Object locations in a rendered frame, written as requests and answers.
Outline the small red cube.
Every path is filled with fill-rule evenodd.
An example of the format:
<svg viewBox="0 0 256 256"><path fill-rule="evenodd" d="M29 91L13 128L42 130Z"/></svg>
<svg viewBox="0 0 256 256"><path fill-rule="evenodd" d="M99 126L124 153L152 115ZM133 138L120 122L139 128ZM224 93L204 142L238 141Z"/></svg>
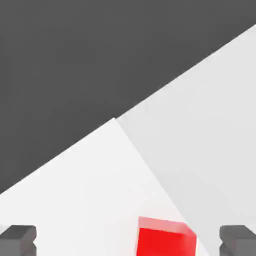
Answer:
<svg viewBox="0 0 256 256"><path fill-rule="evenodd" d="M197 235L184 222L140 216L136 256L196 256Z"/></svg>

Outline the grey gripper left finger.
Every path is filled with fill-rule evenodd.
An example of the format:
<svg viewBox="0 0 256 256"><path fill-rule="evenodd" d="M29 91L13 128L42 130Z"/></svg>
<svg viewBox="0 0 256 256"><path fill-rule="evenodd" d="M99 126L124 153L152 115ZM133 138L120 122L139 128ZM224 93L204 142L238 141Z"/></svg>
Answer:
<svg viewBox="0 0 256 256"><path fill-rule="evenodd" d="M0 234L0 256L37 256L34 225L11 225Z"/></svg>

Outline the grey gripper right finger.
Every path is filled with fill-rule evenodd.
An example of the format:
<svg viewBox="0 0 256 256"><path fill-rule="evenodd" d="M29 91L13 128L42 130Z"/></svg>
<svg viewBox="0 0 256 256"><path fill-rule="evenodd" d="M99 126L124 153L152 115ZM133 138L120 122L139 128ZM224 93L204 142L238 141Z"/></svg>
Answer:
<svg viewBox="0 0 256 256"><path fill-rule="evenodd" d="M245 225L222 225L219 256L256 256L256 234Z"/></svg>

